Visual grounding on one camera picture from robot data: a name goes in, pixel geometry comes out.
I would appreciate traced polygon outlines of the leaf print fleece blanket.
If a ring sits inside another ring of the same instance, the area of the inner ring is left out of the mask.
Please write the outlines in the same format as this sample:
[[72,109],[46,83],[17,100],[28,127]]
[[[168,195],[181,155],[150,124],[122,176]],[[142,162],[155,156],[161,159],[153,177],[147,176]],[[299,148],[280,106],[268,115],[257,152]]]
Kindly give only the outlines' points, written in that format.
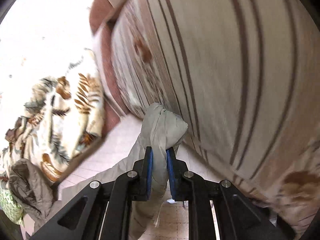
[[13,129],[5,135],[1,176],[28,159],[51,181],[58,181],[73,159],[101,139],[104,91],[92,50],[61,77],[42,78],[33,88]]

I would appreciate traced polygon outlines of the pink quilted bed cover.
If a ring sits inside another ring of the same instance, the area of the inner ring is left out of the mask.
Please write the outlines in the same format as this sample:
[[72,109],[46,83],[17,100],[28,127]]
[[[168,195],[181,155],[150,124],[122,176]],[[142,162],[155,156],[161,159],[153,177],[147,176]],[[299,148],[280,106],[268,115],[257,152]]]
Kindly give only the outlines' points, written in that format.
[[[85,158],[58,186],[58,200],[54,203],[54,211],[59,211],[62,203],[67,200],[67,188],[80,185],[82,181],[111,168],[121,159],[127,157],[137,140],[141,126],[141,120],[133,115],[128,115],[108,132],[102,145]],[[179,147],[177,158],[185,161],[189,170],[206,180],[220,182],[223,179],[233,179],[233,174],[222,164],[218,165],[217,171],[214,170],[186,144]],[[166,192],[159,215],[159,225],[155,226],[153,222],[150,222],[141,239],[189,238],[187,207],[182,203],[169,203],[167,200],[170,197],[170,193]]]

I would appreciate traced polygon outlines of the grey quilted puffer jacket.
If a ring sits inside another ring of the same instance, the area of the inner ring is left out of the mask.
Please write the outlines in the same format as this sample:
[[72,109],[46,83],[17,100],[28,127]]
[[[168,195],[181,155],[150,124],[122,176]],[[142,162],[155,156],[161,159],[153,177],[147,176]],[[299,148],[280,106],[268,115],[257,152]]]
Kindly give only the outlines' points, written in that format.
[[187,129],[188,124],[179,115],[172,113],[158,103],[153,103],[146,111],[140,134],[128,157],[116,163],[112,168],[64,189],[60,206],[64,207],[91,181],[98,180],[101,183],[108,183],[130,171],[135,161],[144,158],[145,150],[150,146],[153,151],[151,196],[147,202],[133,203],[129,229],[129,239],[139,239],[155,215],[159,213],[162,198],[167,189],[166,150],[171,147],[177,150]]

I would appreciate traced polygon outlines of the striped beige floral pillow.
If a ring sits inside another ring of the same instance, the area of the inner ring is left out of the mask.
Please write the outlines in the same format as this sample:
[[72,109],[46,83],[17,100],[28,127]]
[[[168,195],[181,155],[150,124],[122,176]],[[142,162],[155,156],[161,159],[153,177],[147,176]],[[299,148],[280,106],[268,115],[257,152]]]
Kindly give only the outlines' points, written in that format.
[[180,115],[208,166],[307,230],[319,209],[319,30],[300,0],[127,0],[111,42],[132,113],[158,102]]

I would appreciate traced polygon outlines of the green white patterned pillow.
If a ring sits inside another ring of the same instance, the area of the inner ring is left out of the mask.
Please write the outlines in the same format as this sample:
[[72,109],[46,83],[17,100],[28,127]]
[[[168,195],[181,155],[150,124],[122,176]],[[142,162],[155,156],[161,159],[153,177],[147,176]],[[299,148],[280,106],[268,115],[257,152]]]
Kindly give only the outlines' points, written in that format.
[[1,189],[0,192],[1,208],[5,215],[15,224],[24,226],[24,211],[18,202],[14,199],[9,190]]

